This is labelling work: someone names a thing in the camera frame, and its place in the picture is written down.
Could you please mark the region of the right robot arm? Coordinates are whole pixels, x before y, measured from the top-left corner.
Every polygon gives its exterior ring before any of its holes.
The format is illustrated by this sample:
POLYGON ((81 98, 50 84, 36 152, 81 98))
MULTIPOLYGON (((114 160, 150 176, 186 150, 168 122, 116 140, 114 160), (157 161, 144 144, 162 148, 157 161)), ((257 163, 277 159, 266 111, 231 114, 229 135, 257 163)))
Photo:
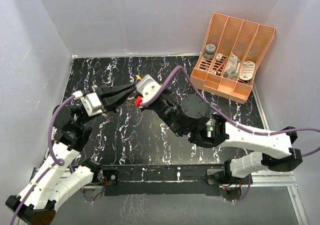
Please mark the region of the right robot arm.
POLYGON ((262 136, 264 130, 252 128, 253 133, 233 126, 214 114, 207 102, 189 94, 176 101, 173 93, 165 89, 147 110, 158 117, 177 136, 189 135, 188 141, 202 148, 234 147, 250 150, 250 154, 224 162, 223 170, 207 174, 207 179, 219 185, 235 185, 249 174, 269 169, 290 172, 302 162, 301 151, 292 147, 296 132, 262 136))

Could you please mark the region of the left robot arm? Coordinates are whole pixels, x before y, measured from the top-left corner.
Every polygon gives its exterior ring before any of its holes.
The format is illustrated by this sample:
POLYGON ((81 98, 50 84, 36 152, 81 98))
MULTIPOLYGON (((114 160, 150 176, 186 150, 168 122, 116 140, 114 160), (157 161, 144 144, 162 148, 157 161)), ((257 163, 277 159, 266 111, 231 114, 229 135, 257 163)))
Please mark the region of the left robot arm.
POLYGON ((71 170, 64 180, 61 177, 89 141, 92 128, 86 124, 104 113, 116 112, 135 88, 135 83, 93 86, 75 91, 54 109, 47 134, 48 157, 28 185, 5 202, 14 213, 11 224, 19 218, 27 225, 49 225, 74 193, 87 184, 102 182, 103 168, 91 159, 71 170))

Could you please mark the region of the patterned lid jar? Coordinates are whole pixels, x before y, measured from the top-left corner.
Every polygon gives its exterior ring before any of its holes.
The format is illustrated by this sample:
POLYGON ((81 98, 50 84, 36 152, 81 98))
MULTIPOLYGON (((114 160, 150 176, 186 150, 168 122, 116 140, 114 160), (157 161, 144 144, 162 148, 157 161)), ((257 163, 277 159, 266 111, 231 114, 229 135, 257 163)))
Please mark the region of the patterned lid jar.
POLYGON ((203 57, 205 59, 213 59, 216 53, 216 46, 214 44, 207 44, 204 49, 203 57))

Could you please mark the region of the orange file organizer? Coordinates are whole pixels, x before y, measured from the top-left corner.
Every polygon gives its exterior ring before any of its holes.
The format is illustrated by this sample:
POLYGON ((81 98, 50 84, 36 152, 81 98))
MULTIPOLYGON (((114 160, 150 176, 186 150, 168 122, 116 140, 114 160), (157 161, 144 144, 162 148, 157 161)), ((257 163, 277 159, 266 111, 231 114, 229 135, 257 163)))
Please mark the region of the orange file organizer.
POLYGON ((271 26, 213 13, 191 81, 200 90, 245 104, 275 33, 271 26))

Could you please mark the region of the white card box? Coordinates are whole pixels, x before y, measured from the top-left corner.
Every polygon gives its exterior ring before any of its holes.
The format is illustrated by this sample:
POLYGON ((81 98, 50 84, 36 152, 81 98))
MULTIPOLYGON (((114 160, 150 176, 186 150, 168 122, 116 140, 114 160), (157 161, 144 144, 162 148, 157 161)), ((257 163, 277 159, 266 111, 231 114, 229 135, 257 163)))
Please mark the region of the white card box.
POLYGON ((216 61, 222 61, 224 59, 224 55, 222 53, 218 53, 215 57, 216 61))

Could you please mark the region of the grey green small device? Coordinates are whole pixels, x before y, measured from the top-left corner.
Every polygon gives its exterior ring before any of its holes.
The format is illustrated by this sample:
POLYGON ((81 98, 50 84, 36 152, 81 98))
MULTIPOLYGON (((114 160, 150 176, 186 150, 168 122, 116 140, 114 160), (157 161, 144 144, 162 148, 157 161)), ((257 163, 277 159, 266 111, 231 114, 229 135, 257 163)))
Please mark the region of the grey green small device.
POLYGON ((237 69, 234 67, 225 69, 223 77, 230 79, 230 80, 233 80, 235 78, 236 71, 237 71, 237 69))

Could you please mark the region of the black base bar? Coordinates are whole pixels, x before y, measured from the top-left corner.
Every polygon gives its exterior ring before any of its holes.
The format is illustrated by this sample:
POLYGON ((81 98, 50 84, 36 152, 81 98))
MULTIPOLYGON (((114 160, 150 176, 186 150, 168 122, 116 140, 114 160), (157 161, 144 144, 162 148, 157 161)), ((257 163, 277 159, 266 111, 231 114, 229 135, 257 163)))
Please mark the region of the black base bar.
POLYGON ((221 171, 218 164, 105 165, 104 195, 192 195, 219 196, 218 185, 209 184, 207 171, 221 171))

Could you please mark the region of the white paper packet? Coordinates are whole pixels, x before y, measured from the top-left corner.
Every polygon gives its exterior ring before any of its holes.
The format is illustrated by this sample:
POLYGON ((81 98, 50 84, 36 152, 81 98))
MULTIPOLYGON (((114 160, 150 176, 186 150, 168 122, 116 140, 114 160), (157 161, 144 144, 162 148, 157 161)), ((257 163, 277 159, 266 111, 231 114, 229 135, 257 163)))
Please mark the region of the white paper packet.
POLYGON ((229 68, 236 68, 238 67, 238 63, 239 63, 239 57, 237 55, 235 55, 233 52, 231 52, 227 65, 226 65, 226 69, 229 68))

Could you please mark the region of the oval white blister pack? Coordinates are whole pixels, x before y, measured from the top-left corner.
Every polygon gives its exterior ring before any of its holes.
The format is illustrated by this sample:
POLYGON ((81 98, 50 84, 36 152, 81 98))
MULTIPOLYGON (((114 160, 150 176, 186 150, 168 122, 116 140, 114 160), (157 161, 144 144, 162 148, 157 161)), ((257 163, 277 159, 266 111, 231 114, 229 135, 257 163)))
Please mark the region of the oval white blister pack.
POLYGON ((239 73, 239 79, 243 81, 251 80, 254 74, 256 64, 252 61, 245 61, 239 73))

